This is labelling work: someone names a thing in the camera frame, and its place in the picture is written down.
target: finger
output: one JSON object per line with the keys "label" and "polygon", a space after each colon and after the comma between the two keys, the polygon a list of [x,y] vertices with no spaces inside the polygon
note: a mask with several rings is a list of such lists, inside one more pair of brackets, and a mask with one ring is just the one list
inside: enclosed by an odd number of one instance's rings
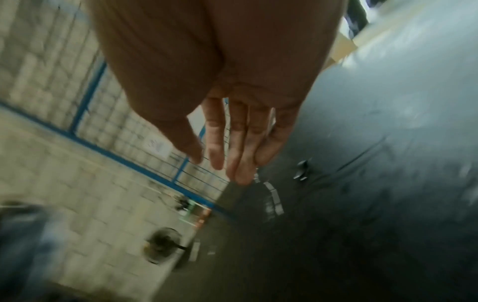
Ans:
{"label": "finger", "polygon": [[264,166],[279,153],[294,129],[300,107],[276,109],[275,125],[255,153],[255,162]]}
{"label": "finger", "polygon": [[254,179],[257,164],[254,155],[267,133],[270,108],[249,107],[249,121],[244,140],[244,151],[236,172],[236,182],[247,185]]}
{"label": "finger", "polygon": [[206,150],[211,166],[222,170],[224,166],[224,104],[222,99],[206,98],[201,104],[206,117]]}
{"label": "finger", "polygon": [[203,159],[203,148],[187,117],[174,121],[153,121],[164,136],[176,149],[186,153],[194,164],[200,164]]}
{"label": "finger", "polygon": [[236,171],[244,150],[244,138],[247,131],[247,106],[244,103],[229,99],[229,152],[226,175],[231,181],[236,180]]}

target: blue metal fence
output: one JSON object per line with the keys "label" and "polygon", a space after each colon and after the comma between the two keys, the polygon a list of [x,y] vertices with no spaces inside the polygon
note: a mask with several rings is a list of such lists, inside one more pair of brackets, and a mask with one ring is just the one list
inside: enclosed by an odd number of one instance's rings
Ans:
{"label": "blue metal fence", "polygon": [[221,210],[214,201],[228,181],[209,159],[194,165],[177,150],[164,159],[142,148],[155,129],[127,105],[80,0],[0,1],[0,105]]}

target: human hand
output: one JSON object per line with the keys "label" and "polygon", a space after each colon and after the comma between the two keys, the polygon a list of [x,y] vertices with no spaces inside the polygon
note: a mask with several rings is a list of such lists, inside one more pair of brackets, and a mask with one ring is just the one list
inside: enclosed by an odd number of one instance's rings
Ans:
{"label": "human hand", "polygon": [[345,1],[92,0],[89,8],[131,107],[193,162],[202,148],[186,116],[202,103],[211,165],[223,168],[229,98],[226,174],[245,185],[292,132]]}

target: hand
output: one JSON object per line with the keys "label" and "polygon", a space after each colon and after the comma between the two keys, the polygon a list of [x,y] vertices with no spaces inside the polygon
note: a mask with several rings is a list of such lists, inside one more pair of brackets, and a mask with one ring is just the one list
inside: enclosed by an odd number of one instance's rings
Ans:
{"label": "hand", "polygon": [[292,132],[345,1],[91,0],[89,9],[131,107],[193,162],[202,148],[186,116],[202,103],[211,165],[223,168],[229,98],[226,174],[245,185]]}

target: blue bar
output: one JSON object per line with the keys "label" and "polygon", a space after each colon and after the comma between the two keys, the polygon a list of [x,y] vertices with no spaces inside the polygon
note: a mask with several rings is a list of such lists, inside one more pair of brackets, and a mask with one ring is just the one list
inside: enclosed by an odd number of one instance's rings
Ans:
{"label": "blue bar", "polygon": [[103,61],[98,70],[96,71],[95,75],[91,79],[90,84],[88,85],[88,88],[86,89],[86,92],[83,95],[80,104],[78,105],[78,110],[76,110],[75,117],[71,122],[68,132],[76,135],[76,131],[80,126],[81,119],[83,118],[85,112],[88,110],[88,106],[90,105],[93,97],[95,96],[96,89],[98,89],[98,86],[100,85],[101,78],[105,74],[106,67],[106,61]]}
{"label": "blue bar", "polygon": [[[203,128],[201,129],[201,132],[199,132],[199,140],[201,140],[204,136],[204,134],[206,133],[206,126],[203,126]],[[184,171],[184,168],[186,167],[186,165],[189,163],[189,157],[186,157],[183,161],[183,163],[181,164],[181,166],[179,166],[179,169],[178,169],[178,172],[176,173],[176,175],[173,177],[173,180],[172,182],[175,184],[178,182],[178,178],[179,176],[183,173]]]}
{"label": "blue bar", "polygon": [[137,165],[137,164],[135,164],[135,163],[133,163],[129,160],[124,159],[123,157],[120,157],[120,156],[108,151],[108,150],[100,148],[97,145],[94,145],[94,144],[92,144],[92,143],[90,143],[86,140],[83,140],[83,139],[75,136],[73,133],[71,133],[69,131],[61,130],[61,129],[59,129],[59,128],[57,128],[57,127],[55,127],[55,126],[53,126],[53,125],[51,125],[47,122],[44,122],[44,121],[38,119],[37,117],[30,116],[28,113],[25,113],[24,111],[19,110],[18,108],[10,106],[9,104],[3,102],[2,100],[0,100],[0,107],[3,107],[7,110],[10,110],[10,111],[12,111],[12,112],[14,112],[14,113],[26,118],[26,119],[29,119],[29,120],[31,120],[35,123],[38,123],[38,124],[42,125],[43,127],[47,128],[48,130],[51,130],[55,133],[58,133],[63,137],[66,137],[66,138],[68,138],[68,139],[70,139],[70,140],[72,140],[72,141],[74,141],[74,142],[76,142],[80,145],[83,145],[83,146],[85,146],[85,147],[87,147],[87,148],[89,148],[93,151],[96,151],[96,152],[98,152],[98,153],[100,153],[100,154],[102,154],[102,155],[104,155],[104,156],[106,156],[106,157],[108,157],[108,158],[110,158],[110,159],[128,167],[128,168],[130,168],[130,169],[133,169],[133,170],[135,170],[135,171],[137,171],[137,172],[139,172],[139,173],[141,173],[141,174],[159,182],[160,184],[166,185],[166,186],[172,188],[173,190],[176,190],[179,193],[183,194],[187,198],[190,198],[193,201],[195,201],[199,204],[202,204],[204,206],[207,206],[210,209],[212,209],[213,211],[222,214],[226,218],[229,218],[229,219],[232,218],[231,215],[224,208],[214,204],[213,202],[211,202],[211,201],[209,201],[209,200],[207,200],[207,199],[205,199],[205,198],[203,198],[203,197],[201,197],[197,194],[194,194],[191,191],[188,191],[187,189],[185,189],[185,188],[183,188],[183,187],[181,187],[177,184],[174,184],[174,183],[172,183],[171,181],[169,181],[165,178],[162,178],[161,176],[155,174],[154,172],[152,172],[152,171],[150,171],[150,170],[148,170],[144,167],[141,167],[141,166],[139,166],[139,165]]}

